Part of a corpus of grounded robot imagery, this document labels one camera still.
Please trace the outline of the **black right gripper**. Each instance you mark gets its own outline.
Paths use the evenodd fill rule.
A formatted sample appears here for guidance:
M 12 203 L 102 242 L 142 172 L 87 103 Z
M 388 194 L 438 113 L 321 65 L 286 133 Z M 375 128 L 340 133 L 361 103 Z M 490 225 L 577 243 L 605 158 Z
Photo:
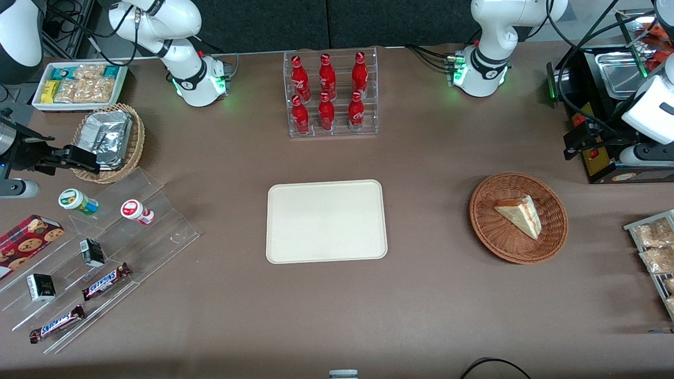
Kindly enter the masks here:
M 43 136 L 21 124 L 8 123 L 5 125 L 5 170 L 34 171 L 43 174 L 55 174 L 58 168 L 76 169 L 93 174 L 99 174 L 100 166 L 96 163 L 96 154 L 74 145 L 66 145 L 60 149 L 53 149 L 48 141 L 52 136 Z M 48 162 L 53 156 L 61 161 L 93 161 L 81 162 Z

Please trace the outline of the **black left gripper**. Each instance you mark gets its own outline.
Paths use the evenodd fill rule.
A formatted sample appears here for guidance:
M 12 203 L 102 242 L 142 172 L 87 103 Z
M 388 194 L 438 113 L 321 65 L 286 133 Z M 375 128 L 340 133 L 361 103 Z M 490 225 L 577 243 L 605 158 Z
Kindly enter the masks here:
M 599 125 L 599 128 L 595 124 L 580 124 L 564 136 L 564 159 L 571 160 L 583 151 L 595 148 L 607 152 L 612 149 L 622 151 L 639 142 L 639 136 L 639 132 L 627 124 Z

